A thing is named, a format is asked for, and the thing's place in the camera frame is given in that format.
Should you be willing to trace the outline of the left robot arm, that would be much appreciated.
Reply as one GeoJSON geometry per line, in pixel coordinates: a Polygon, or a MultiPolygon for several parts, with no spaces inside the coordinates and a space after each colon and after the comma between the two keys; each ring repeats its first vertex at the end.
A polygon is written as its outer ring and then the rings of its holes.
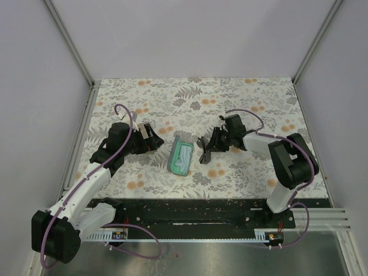
{"type": "Polygon", "coordinates": [[[47,211],[38,210],[31,219],[32,250],[62,263],[70,262],[81,243],[104,225],[119,227],[127,221],[123,204],[112,198],[98,201],[91,211],[84,209],[104,184],[124,164],[128,155],[158,150],[164,144],[149,123],[131,128],[116,122],[109,129],[90,163],[67,194],[47,211]]]}

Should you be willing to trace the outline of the black aviator sunglasses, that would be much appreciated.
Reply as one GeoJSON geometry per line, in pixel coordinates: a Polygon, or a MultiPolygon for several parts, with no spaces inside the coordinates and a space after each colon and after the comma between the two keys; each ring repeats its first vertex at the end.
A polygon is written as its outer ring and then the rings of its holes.
{"type": "Polygon", "coordinates": [[[197,145],[202,149],[202,155],[199,159],[201,164],[208,164],[211,161],[211,153],[206,149],[208,145],[208,140],[206,137],[201,136],[197,139],[197,145]]]}

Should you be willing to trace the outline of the grey-blue glasses case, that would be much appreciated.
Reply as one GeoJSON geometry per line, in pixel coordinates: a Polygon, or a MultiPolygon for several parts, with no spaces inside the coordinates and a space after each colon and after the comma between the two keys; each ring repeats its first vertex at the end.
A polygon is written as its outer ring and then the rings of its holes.
{"type": "Polygon", "coordinates": [[[170,156],[167,163],[167,170],[182,177],[186,177],[192,159],[194,145],[183,142],[180,136],[176,135],[170,156]]]}

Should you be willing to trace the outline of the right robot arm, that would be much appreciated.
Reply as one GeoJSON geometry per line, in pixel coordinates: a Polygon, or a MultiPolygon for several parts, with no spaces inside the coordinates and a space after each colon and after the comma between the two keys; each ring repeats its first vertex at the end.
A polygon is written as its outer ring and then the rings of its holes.
{"type": "Polygon", "coordinates": [[[270,135],[260,130],[248,130],[238,114],[220,116],[224,123],[215,127],[206,152],[227,152],[231,147],[270,157],[277,184],[266,201],[268,210],[262,212],[262,222],[270,228],[282,221],[282,213],[291,206],[302,184],[309,185],[319,173],[319,165],[304,138],[299,133],[287,137],[270,135]]]}

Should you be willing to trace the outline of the beige glasses case green lining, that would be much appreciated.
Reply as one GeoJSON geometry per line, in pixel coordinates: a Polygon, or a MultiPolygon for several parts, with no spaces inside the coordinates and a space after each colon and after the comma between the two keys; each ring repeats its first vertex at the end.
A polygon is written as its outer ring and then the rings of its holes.
{"type": "Polygon", "coordinates": [[[149,128],[146,128],[146,125],[141,123],[138,125],[138,129],[142,135],[142,138],[145,140],[145,139],[148,139],[150,137],[150,129],[149,128]]]}

